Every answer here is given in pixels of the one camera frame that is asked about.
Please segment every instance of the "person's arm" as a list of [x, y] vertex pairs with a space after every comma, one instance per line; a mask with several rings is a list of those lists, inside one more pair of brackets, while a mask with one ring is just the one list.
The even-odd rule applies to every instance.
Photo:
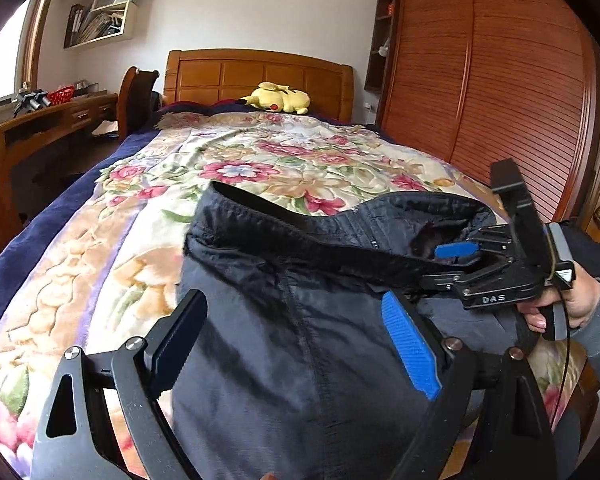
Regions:
[[[587, 349], [587, 355], [600, 380], [600, 280], [592, 278], [579, 264], [576, 265], [576, 280], [573, 288], [564, 293], [569, 314], [571, 337]], [[525, 315], [529, 328], [534, 332], [544, 332], [546, 321], [538, 308], [559, 301], [554, 288], [548, 288], [537, 300], [518, 305]]]

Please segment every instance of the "wooden desk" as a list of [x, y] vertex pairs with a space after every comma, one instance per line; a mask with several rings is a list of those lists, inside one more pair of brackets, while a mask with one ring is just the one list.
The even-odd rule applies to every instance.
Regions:
[[117, 94], [78, 98], [0, 124], [0, 252], [22, 230], [11, 202], [11, 169], [55, 140], [113, 117], [117, 100]]

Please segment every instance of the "floral blanket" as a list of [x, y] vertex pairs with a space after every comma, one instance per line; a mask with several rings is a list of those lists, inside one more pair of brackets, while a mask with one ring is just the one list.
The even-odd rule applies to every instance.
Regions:
[[[302, 214], [331, 215], [398, 190], [471, 196], [502, 213], [487, 188], [453, 167], [360, 126], [266, 112], [167, 112], [157, 128], [145, 148], [102, 170], [91, 199], [49, 245], [0, 322], [0, 451], [23, 478], [62, 352], [75, 344], [87, 353], [118, 348], [174, 309], [184, 235], [211, 179]], [[560, 409], [585, 358], [572, 350]], [[553, 413], [564, 346], [542, 341], [530, 360]], [[110, 393], [125, 461], [143, 475]], [[169, 394], [160, 405], [169, 418]]]

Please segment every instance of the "finger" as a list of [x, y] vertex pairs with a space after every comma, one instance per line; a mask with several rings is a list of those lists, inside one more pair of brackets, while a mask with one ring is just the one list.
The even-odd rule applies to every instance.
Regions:
[[546, 319], [542, 314], [525, 314], [525, 320], [534, 332], [543, 333], [546, 329]]
[[558, 294], [558, 291], [551, 286], [542, 292], [542, 296], [536, 298], [535, 300], [526, 301], [525, 304], [539, 308], [554, 304], [556, 301], [560, 301], [560, 294]]
[[519, 303], [518, 312], [520, 314], [540, 314], [536, 306], [529, 305], [528, 303]]

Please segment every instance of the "chair backrest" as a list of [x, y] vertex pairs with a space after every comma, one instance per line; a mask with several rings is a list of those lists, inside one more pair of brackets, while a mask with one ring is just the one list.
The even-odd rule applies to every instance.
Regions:
[[118, 133], [120, 140], [141, 128], [151, 113], [151, 92], [160, 73], [132, 66], [126, 71], [118, 93]]

